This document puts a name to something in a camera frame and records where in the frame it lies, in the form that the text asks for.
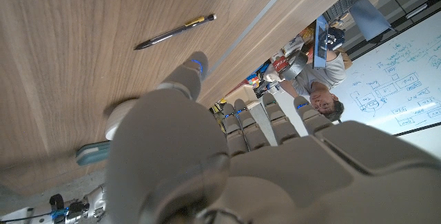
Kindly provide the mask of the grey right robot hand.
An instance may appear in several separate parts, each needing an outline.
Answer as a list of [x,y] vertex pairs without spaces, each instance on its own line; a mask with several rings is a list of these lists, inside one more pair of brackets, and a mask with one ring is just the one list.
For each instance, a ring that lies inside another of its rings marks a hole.
[[104,184],[86,194],[83,198],[77,198],[68,202],[66,223],[80,223],[81,221],[94,219],[97,223],[106,214],[107,188]]

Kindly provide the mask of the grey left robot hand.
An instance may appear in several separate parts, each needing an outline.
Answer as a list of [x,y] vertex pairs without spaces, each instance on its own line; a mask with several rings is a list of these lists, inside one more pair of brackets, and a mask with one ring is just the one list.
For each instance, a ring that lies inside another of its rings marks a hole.
[[274,100],[282,136],[253,118],[225,135],[197,102],[207,57],[194,52],[118,126],[107,162],[112,223],[439,223],[440,161],[355,121],[333,124],[302,97],[299,136]]

